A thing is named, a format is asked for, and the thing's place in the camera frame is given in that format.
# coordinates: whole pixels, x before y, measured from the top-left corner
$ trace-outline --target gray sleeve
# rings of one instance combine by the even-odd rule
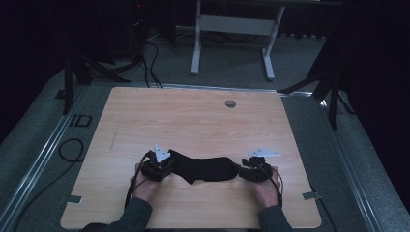
[[[293,231],[280,206],[268,207],[258,214],[260,230],[263,232]]]
[[[150,220],[152,211],[153,209],[148,202],[132,197],[121,218],[106,226],[103,232],[142,232]]]

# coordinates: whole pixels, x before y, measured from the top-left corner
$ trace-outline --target hand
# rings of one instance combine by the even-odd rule
[[[155,193],[157,192],[157,189],[160,187],[160,182],[150,181],[147,179],[147,177],[142,175],[141,172],[139,172],[136,176],[135,183],[133,184],[134,188],[136,186],[138,187],[132,192],[132,197],[138,197],[139,199],[151,203]]]
[[[272,169],[273,169],[272,180],[274,180],[275,184],[277,184],[278,188],[280,189],[280,182],[278,180],[278,173],[277,173],[278,168],[273,166]],[[252,186],[256,194],[256,198],[258,199],[262,207],[268,208],[268,207],[279,204],[277,189],[275,188],[274,184],[272,184],[270,180],[266,180],[262,183],[255,183],[255,182],[248,181],[248,183]]]

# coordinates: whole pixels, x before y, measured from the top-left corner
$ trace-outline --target cloth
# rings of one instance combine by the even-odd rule
[[[132,197],[120,220],[112,222],[102,232],[142,232],[150,220],[153,209],[146,201]],[[259,212],[262,232],[293,231],[280,206],[272,206]]]
[[[238,175],[240,165],[230,158],[192,159],[169,150],[174,159],[172,172],[184,178],[191,185],[196,180],[206,182],[228,181]]]
[[[259,226],[262,232],[293,231],[279,205],[263,209],[258,213]]]
[[[150,220],[153,208],[148,202],[132,197],[120,220],[112,222],[102,232],[142,232]]]

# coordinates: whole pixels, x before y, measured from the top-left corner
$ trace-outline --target dark background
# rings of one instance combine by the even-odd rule
[[[105,62],[140,52],[142,37],[140,32],[130,30],[132,13],[127,1],[58,2],[51,7],[61,21],[61,28],[81,52]],[[152,2],[156,8],[147,11],[150,23],[170,40],[175,33],[173,24],[194,25],[195,1]],[[202,9],[213,13],[218,5],[217,1],[207,2]],[[223,14],[274,18],[274,9],[227,4]],[[328,38],[309,75],[331,66],[346,47],[355,51],[343,64],[341,89],[348,94],[407,210],[410,208],[409,12],[410,4],[404,0],[381,1],[371,14],[368,9],[340,12],[332,8],[294,7],[285,11],[279,30],[282,35],[294,34],[296,38],[311,35]],[[18,123],[48,80],[63,68],[63,51],[48,25],[36,1],[0,2],[0,141]]]

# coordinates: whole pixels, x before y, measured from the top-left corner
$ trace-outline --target table top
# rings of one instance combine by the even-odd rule
[[[226,101],[236,102],[233,108]],[[280,96],[272,92],[116,87],[107,100],[61,225],[83,228],[110,223],[124,210],[134,165],[154,145],[190,158],[230,157],[241,164],[248,152],[280,153],[266,161],[283,179],[283,211],[294,228],[321,224],[308,177]],[[261,210],[246,181],[188,184],[171,174],[161,184],[148,228],[258,228]]]

